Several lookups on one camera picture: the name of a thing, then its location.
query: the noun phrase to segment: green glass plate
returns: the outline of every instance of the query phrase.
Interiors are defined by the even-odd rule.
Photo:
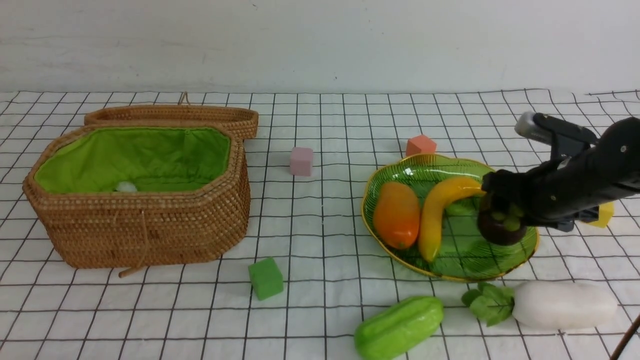
[[[436,154],[418,154],[398,163],[379,168],[367,182],[362,201],[362,218],[371,235],[383,249],[404,266],[424,275],[450,281],[479,282],[496,279],[526,263],[536,252],[540,235],[535,227],[527,230],[524,239],[515,245],[498,246],[486,241],[476,226],[480,197],[454,202],[445,209],[442,246],[436,260],[429,264],[418,252],[417,243],[406,250],[388,247],[373,226],[373,211],[380,187],[389,181],[411,186],[420,205],[429,191],[444,179],[469,176],[482,181],[493,171],[474,160],[448,158]]]

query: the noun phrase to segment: green fabric lining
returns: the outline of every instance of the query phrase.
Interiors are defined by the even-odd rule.
[[[59,149],[35,180],[49,193],[139,192],[201,188],[222,175],[231,141],[210,127],[103,127]]]

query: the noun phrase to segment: grid tablecloth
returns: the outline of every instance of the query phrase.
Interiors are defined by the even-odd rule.
[[[353,332],[410,295],[436,295],[445,320],[401,359],[603,360],[640,313],[640,197],[616,202],[607,229],[541,229],[536,255],[497,281],[586,279],[611,289],[613,322],[561,334],[508,320],[487,328],[462,306],[466,284],[436,281],[392,261],[360,218],[366,180],[401,159],[420,133],[440,154],[524,171],[549,147],[519,137],[534,110],[598,134],[640,115],[638,92],[548,90],[460,94],[189,94],[191,103],[260,113],[246,150],[252,190],[247,237],[220,260],[74,270],[52,249],[20,183],[47,144],[105,106],[177,103],[179,93],[0,93],[0,359],[356,359]],[[294,146],[315,150],[314,175],[293,179]],[[274,257],[285,291],[259,302],[247,266]],[[625,359],[640,353],[634,338]]]

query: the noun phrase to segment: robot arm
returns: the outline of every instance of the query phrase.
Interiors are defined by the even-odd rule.
[[[526,226],[568,232],[575,220],[597,220],[599,205],[640,193],[640,119],[617,121],[598,139],[584,127],[527,112],[515,130],[550,145],[551,158],[524,173],[486,174],[483,190],[491,209],[514,204]]]

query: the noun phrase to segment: green foam cube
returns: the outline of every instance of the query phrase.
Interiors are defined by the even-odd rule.
[[[260,301],[278,295],[284,290],[282,272],[273,258],[249,265],[249,279]]]

